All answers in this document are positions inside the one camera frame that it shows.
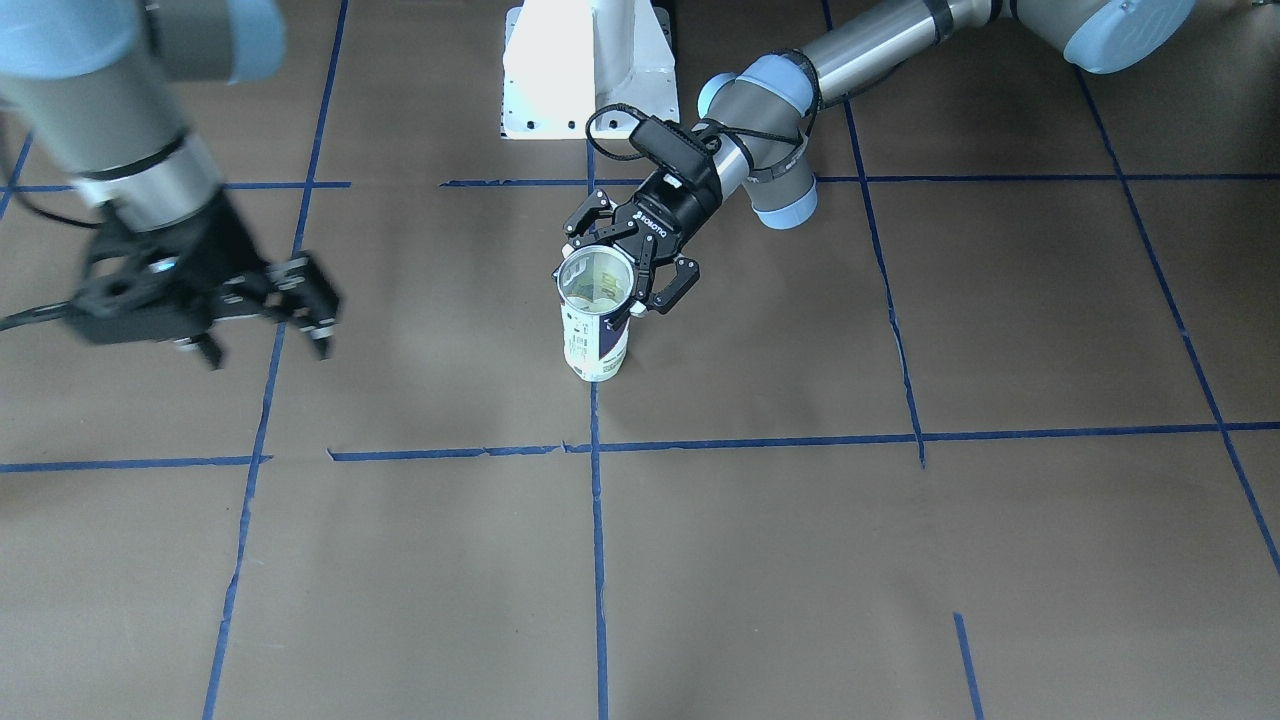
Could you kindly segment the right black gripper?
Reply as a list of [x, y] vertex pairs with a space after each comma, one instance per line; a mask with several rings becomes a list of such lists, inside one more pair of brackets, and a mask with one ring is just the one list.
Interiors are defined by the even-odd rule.
[[[124, 223], [114, 202], [102, 208], [104, 224], [116, 222], [136, 233], [151, 234], [180, 251], [180, 274], [210, 304], [212, 319], [264, 316], [298, 329], [320, 360], [332, 356], [340, 315], [340, 293], [310, 252], [268, 265], [225, 190], [183, 220], [151, 231]], [[225, 351], [209, 332], [174, 338], [186, 354], [202, 359], [210, 370], [224, 365]]]

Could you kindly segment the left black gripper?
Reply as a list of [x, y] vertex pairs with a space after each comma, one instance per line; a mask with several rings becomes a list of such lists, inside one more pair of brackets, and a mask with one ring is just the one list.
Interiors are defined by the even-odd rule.
[[563, 250], [612, 246], [625, 238], [620, 249], [635, 270], [628, 313], [632, 316], [649, 311], [666, 315], [698, 283], [701, 273], [701, 264], [681, 250], [722, 202], [721, 178], [714, 170], [689, 181], [657, 169], [620, 206], [604, 190], [589, 193], [562, 224]]

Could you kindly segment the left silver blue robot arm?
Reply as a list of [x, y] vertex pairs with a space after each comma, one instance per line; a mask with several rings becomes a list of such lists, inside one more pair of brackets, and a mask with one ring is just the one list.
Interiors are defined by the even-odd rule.
[[654, 170], [627, 201], [599, 191], [570, 215], [556, 279], [568, 288], [589, 269], [617, 270], [603, 316], [668, 313], [700, 274], [685, 245], [733, 192], [746, 191], [759, 220], [776, 231], [812, 217], [818, 190], [806, 151], [817, 117], [915, 55], [1010, 18], [1102, 76], [1146, 59], [1192, 9], [1190, 1], [882, 1], [801, 47], [709, 79], [689, 126], [622, 102], [603, 106], [635, 119], [631, 156]]

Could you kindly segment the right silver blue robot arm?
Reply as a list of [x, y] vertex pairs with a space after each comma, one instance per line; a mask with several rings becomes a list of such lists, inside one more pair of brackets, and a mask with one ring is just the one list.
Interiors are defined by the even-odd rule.
[[67, 300], [3, 319], [92, 345], [173, 342], [218, 369], [216, 323], [296, 327], [328, 357], [340, 296], [305, 251], [264, 259], [175, 82], [265, 79], [285, 55], [274, 1], [5, 1], [3, 101], [99, 213]]

